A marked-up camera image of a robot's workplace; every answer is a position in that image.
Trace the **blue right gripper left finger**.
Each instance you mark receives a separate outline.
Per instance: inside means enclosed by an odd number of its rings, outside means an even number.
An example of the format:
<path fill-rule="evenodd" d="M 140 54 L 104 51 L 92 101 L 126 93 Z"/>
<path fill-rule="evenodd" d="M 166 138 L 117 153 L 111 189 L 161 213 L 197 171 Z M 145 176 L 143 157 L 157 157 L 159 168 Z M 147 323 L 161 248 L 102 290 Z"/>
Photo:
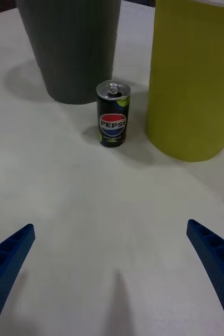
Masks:
<path fill-rule="evenodd" d="M 34 226 L 27 224 L 0 243 L 0 315 L 34 241 Z"/>

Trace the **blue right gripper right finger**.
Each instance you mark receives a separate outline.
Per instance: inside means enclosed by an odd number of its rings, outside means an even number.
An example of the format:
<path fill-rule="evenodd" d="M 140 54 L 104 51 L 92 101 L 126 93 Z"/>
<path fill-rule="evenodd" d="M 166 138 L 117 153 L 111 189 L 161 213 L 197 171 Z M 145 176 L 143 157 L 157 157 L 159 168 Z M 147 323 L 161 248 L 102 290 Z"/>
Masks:
<path fill-rule="evenodd" d="M 186 234 L 224 310 L 224 239 L 193 219 L 188 221 Z"/>

